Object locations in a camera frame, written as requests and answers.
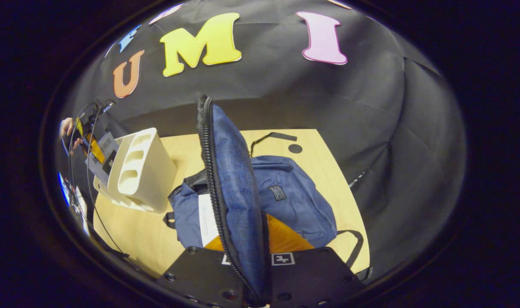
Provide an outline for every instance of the wooden table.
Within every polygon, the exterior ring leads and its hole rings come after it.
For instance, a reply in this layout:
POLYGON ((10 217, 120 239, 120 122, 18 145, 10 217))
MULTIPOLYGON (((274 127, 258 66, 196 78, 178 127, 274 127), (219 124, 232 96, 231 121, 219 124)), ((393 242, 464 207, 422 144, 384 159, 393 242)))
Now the wooden table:
MULTIPOLYGON (((361 214, 336 160, 321 135, 316 129, 246 130, 241 131, 241 134, 250 148, 252 142, 272 131, 296 136, 298 140, 292 142, 266 138, 254 146, 254 156, 276 155, 292 158, 311 177, 317 191, 332 206, 337 229, 356 230, 362 234, 364 243, 351 270, 357 273, 369 267, 368 239, 361 214), (303 151, 299 154, 291 153, 290 144, 299 144, 303 151)), ((178 168, 172 189, 182 184, 185 177, 204 168, 197 134, 165 137, 161 140, 178 168)), ((101 194, 98 194, 95 205, 117 245, 147 273, 156 277, 162 275, 184 251, 182 244, 176 240, 176 230, 168 228, 163 222, 164 213, 152 214, 127 209, 112 203, 101 194)), ((172 208, 168 203, 167 212, 170 211, 172 208)), ((95 231, 106 243, 117 249, 100 224, 96 212, 94 226, 95 231)), ((357 242, 354 235, 346 232, 338 235, 328 246, 345 262, 357 242)))

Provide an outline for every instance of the letter m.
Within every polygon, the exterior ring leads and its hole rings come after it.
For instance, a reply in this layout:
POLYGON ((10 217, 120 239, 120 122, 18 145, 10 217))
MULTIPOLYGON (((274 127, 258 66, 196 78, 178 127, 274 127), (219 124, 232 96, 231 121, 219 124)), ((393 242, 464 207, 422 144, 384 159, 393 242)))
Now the letter m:
POLYGON ((178 61, 177 54, 195 68, 205 46, 207 54, 203 57, 203 63, 206 65, 240 60, 241 51, 235 49, 233 42, 233 23, 238 18, 236 12, 214 16, 207 20, 196 37, 184 28, 170 31, 161 37, 159 41, 165 44, 163 76, 172 76, 184 70, 184 64, 178 61))

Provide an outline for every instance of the white card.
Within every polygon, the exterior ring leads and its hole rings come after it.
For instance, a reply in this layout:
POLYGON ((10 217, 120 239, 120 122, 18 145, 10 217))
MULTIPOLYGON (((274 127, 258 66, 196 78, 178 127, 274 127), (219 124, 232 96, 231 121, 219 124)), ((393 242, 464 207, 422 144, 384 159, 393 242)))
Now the white card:
POLYGON ((199 227, 201 228, 203 247, 219 235, 213 205, 211 204, 211 195, 209 194, 199 195, 199 227))

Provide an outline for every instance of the pink letter i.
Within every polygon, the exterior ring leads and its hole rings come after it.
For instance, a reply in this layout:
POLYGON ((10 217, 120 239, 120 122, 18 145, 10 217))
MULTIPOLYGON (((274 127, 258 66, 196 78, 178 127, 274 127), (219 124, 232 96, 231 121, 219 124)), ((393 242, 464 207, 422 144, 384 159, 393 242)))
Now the pink letter i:
POLYGON ((305 19, 309 32, 309 47, 301 53, 311 61, 332 64, 346 64, 348 58, 340 52, 336 26, 340 22, 334 18, 315 14, 313 12, 296 12, 296 15, 305 19))

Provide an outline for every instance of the black zipper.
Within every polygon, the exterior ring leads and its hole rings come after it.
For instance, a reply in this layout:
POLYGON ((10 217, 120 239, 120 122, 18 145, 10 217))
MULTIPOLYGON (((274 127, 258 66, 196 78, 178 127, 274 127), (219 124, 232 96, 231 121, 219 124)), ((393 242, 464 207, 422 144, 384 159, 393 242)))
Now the black zipper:
POLYGON ((258 295, 251 288, 250 283, 245 279, 243 273, 235 266, 235 259, 234 256, 229 253, 227 238, 222 227, 222 221, 225 221, 225 219, 222 218, 222 215, 225 213, 222 213, 220 208, 222 196, 218 194, 218 191, 221 191, 221 187, 219 187, 219 180, 217 180, 218 174, 216 174, 215 166, 213 164, 213 149, 215 141, 213 134, 213 105, 211 104, 210 98, 207 98, 203 105, 201 124, 201 158, 203 158, 205 170, 207 172, 207 185, 209 187, 209 194, 211 195, 211 203, 213 205, 213 212, 215 214, 216 227, 219 231, 220 241, 231 267, 233 267, 239 278, 246 285, 254 299, 259 300, 258 295))

